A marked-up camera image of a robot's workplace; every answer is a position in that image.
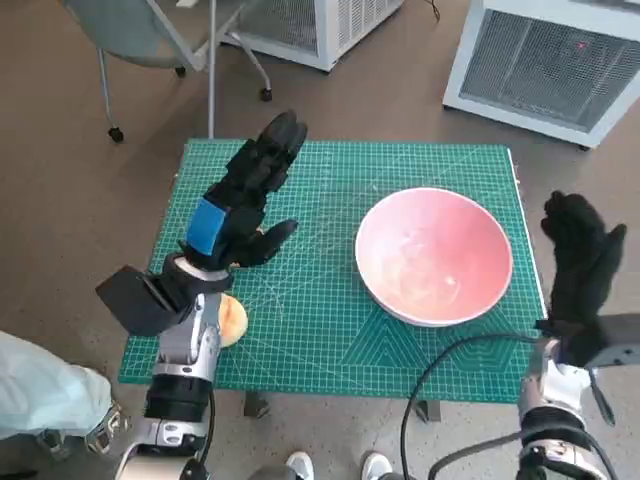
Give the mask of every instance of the grid lines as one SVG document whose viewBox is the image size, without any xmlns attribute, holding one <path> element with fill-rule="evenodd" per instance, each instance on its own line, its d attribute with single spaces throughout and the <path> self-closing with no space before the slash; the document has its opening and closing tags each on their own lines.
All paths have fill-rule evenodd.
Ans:
<svg viewBox="0 0 640 480">
<path fill-rule="evenodd" d="M 197 199 L 225 172 L 239 141 L 192 140 L 186 148 L 150 264 L 177 250 Z M 354 241 L 383 197 L 431 186 L 466 195 L 505 229 L 514 255 L 511 285 L 490 312 L 466 324 L 426 329 L 394 320 L 360 280 Z M 289 180 L 268 202 L 265 226 L 287 218 L 296 233 L 269 264 L 238 271 L 232 294 L 249 330 L 221 353 L 217 388 L 407 397 L 447 345 L 477 333 L 534 334 L 544 316 L 536 269 L 506 147 L 496 145 L 306 142 Z M 124 383 L 148 383 L 157 340 L 131 337 Z M 512 403 L 530 347 L 509 341 L 466 345 L 425 386 L 440 400 Z"/>
</svg>

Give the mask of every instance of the robotic arm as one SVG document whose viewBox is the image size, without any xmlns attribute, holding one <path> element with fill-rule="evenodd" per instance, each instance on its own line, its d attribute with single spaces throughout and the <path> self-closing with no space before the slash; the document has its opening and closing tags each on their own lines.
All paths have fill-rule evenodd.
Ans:
<svg viewBox="0 0 640 480">
<path fill-rule="evenodd" d="M 549 319 L 538 322 L 537 343 L 518 404 L 523 431 L 556 424 L 523 439 L 518 480 L 606 480 L 609 473 L 580 432 L 586 429 L 581 398 L 589 387 L 603 419 L 615 424 L 597 385 L 595 369 L 640 363 L 640 315 L 600 316 L 598 311 L 620 266 L 624 225 L 610 233 L 580 195 L 554 192 L 542 228 L 555 244 L 556 278 Z"/>
<path fill-rule="evenodd" d="M 295 231 L 295 220 L 264 234 L 258 227 L 267 195 L 285 182 L 306 133 L 293 112 L 276 117 L 199 200 L 182 251 L 166 257 L 162 273 L 125 266 L 97 287 L 130 334 L 159 337 L 144 417 L 117 479 L 208 478 L 204 455 L 197 457 L 206 455 L 211 435 L 204 414 L 220 353 L 221 294 L 231 287 L 232 266 L 264 264 Z"/>
</svg>

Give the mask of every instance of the pink bowl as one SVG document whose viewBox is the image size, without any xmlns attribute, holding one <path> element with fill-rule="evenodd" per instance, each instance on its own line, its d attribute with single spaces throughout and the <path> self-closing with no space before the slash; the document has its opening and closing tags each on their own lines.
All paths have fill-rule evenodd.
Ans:
<svg viewBox="0 0 640 480">
<path fill-rule="evenodd" d="M 438 188 L 396 192 L 360 224 L 356 262 L 375 300 L 396 318 L 446 327 L 476 318 L 504 295 L 511 246 L 480 205 Z"/>
</svg>

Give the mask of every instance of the ventilation grille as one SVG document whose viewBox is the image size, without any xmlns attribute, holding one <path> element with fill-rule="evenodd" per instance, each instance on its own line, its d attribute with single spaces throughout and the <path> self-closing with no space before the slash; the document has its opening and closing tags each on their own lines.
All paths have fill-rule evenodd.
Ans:
<svg viewBox="0 0 640 480">
<path fill-rule="evenodd" d="M 351 42 L 375 27 L 403 0 L 338 0 L 338 45 L 348 48 Z"/>
<path fill-rule="evenodd" d="M 589 132 L 640 69 L 640 43 L 488 10 L 462 98 Z"/>
<path fill-rule="evenodd" d="M 238 31 L 318 54 L 314 0 L 253 2 L 243 12 Z"/>
</svg>

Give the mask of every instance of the caster wheel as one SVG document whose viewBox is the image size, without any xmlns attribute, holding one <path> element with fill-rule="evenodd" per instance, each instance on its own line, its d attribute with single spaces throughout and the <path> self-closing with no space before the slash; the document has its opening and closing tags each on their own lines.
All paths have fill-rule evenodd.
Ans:
<svg viewBox="0 0 640 480">
<path fill-rule="evenodd" d="M 244 416 L 256 420 L 269 413 L 269 402 L 257 392 L 247 392 L 244 397 Z"/>
<path fill-rule="evenodd" d="M 433 423 L 442 420 L 439 402 L 420 400 L 418 403 L 416 403 L 414 410 L 418 418 L 424 423 Z"/>
<path fill-rule="evenodd" d="M 113 140 L 115 143 L 122 143 L 122 141 L 124 140 L 124 134 L 120 131 L 118 127 L 110 128 L 109 136 L 111 137 L 111 140 Z"/>
<path fill-rule="evenodd" d="M 273 100 L 271 90 L 267 90 L 266 88 L 260 90 L 260 100 L 262 100 L 263 102 L 270 102 L 271 100 Z"/>
</svg>

